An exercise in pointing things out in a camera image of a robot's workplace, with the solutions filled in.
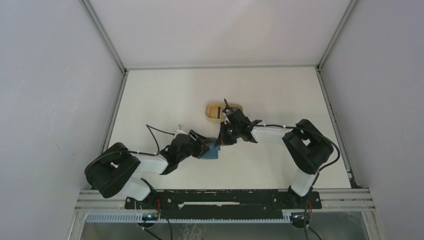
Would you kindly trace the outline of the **blue leather card holder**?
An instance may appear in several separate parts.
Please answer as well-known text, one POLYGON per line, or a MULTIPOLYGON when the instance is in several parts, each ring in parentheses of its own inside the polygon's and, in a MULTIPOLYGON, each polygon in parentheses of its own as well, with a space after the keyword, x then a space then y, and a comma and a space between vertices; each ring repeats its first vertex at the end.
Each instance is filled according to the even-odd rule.
POLYGON ((209 138, 206 141, 206 148, 203 153, 198 157, 200 160, 216 160, 219 158, 221 146, 217 145, 217 138, 209 138))

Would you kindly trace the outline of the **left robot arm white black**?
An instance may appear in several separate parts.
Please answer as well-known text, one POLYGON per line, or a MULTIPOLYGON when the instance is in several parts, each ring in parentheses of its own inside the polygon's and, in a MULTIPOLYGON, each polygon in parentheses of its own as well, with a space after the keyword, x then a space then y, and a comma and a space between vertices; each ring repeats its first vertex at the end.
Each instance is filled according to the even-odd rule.
POLYGON ((180 162, 193 157, 201 158, 215 142, 193 130, 177 130, 171 143, 157 153, 129 150, 117 142, 94 159, 84 170, 87 182, 105 198, 122 195, 137 200, 149 209, 156 203, 154 188, 137 173, 167 175, 177 169, 180 162))

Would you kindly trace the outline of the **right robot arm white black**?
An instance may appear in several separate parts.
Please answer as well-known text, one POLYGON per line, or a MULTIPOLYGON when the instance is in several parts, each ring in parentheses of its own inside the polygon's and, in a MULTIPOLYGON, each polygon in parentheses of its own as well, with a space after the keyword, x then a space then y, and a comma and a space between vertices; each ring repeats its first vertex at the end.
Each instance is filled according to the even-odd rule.
POLYGON ((333 152, 340 159, 338 146, 324 136, 308 119, 293 126, 265 124, 261 120, 251 121, 238 107, 225 107, 225 120, 220 124, 216 145, 230 146, 238 139, 250 143, 272 143, 284 145, 292 157, 297 171, 289 186, 289 203, 302 208, 309 201, 311 191, 320 172, 330 166, 333 152))

